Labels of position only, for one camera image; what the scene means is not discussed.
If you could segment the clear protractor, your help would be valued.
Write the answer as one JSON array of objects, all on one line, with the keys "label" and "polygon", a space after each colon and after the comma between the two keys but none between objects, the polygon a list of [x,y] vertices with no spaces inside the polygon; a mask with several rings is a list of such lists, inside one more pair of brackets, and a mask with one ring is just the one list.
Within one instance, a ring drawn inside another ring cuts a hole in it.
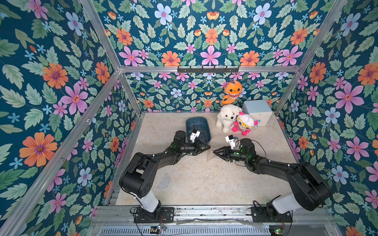
[{"label": "clear protractor", "polygon": [[171,176],[169,174],[165,174],[163,179],[157,185],[157,189],[158,190],[166,189],[170,185],[170,182],[171,182]]}]

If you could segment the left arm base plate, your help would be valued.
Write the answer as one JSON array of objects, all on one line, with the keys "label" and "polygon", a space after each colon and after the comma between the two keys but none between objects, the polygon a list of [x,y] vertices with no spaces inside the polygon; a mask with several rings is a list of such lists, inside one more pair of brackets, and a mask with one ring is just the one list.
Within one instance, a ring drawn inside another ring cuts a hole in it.
[{"label": "left arm base plate", "polygon": [[135,223],[172,223],[174,221],[174,207],[158,207],[154,212],[148,212],[137,207],[133,212]]}]

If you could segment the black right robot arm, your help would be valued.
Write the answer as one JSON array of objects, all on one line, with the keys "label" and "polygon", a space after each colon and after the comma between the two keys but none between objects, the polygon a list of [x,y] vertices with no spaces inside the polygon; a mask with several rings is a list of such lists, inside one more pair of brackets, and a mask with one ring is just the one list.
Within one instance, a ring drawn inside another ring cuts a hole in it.
[{"label": "black right robot arm", "polygon": [[331,187],[308,162],[283,163],[270,160],[258,155],[253,141],[248,138],[240,141],[238,150],[235,147],[225,146],[213,153],[224,161],[244,162],[252,173],[268,175],[289,183],[290,193],[278,196],[266,204],[267,211],[271,214],[284,214],[297,209],[313,211],[333,194]]}]

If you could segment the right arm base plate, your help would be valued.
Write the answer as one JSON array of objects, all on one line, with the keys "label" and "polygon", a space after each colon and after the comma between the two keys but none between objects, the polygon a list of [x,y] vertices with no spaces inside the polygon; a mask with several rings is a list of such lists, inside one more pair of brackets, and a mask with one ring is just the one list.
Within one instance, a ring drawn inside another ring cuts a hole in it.
[{"label": "right arm base plate", "polygon": [[252,206],[251,216],[255,223],[292,223],[290,212],[280,214],[272,207]]}]

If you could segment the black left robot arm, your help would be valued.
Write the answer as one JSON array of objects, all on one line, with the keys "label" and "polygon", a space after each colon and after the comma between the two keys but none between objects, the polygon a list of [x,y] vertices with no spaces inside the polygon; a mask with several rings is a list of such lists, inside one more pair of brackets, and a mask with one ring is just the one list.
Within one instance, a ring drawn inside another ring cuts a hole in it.
[{"label": "black left robot arm", "polygon": [[184,156],[197,156],[209,150],[210,140],[208,135],[198,130],[190,134],[179,130],[164,151],[155,154],[137,152],[119,179],[121,190],[132,195],[142,210],[148,213],[157,212],[161,203],[151,190],[157,171],[177,164]]}]

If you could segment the teal plastic storage box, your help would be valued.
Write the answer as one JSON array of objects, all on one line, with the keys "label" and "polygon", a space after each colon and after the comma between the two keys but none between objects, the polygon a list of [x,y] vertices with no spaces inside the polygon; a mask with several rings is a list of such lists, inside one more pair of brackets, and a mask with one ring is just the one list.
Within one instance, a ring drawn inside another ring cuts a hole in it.
[{"label": "teal plastic storage box", "polygon": [[194,129],[201,132],[200,136],[197,138],[199,141],[206,144],[210,143],[211,132],[210,132],[208,121],[205,117],[193,117],[186,120],[187,137],[190,142],[191,142],[190,134],[192,130]]}]

